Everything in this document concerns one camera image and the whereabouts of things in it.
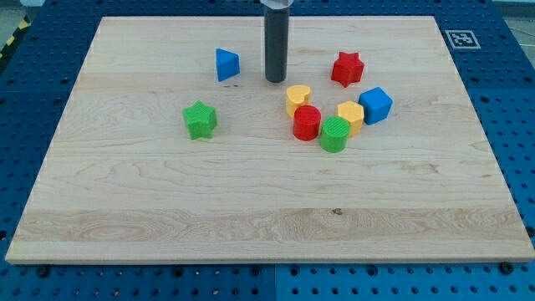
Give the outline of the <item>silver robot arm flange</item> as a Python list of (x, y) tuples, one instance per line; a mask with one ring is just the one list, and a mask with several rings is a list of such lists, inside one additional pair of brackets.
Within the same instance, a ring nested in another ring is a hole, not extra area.
[(260, 0), (260, 3), (271, 9), (286, 9), (293, 4), (293, 0)]

